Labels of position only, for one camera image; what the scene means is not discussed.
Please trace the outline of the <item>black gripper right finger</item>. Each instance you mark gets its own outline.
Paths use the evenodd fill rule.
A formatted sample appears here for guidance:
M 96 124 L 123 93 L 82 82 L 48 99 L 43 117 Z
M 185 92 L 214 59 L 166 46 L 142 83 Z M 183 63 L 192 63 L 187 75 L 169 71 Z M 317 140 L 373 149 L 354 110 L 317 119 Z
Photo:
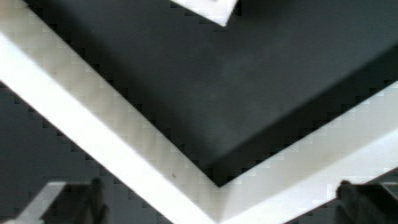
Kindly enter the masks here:
M 368 183 L 341 181 L 336 224 L 398 224 L 398 168 Z

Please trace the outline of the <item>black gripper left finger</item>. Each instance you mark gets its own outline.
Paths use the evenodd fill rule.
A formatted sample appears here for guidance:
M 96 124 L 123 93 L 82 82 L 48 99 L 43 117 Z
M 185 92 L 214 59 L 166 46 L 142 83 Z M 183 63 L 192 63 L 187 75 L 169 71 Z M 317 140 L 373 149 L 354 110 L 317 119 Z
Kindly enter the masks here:
M 50 182 L 16 218 L 16 224 L 107 224 L 103 183 Z

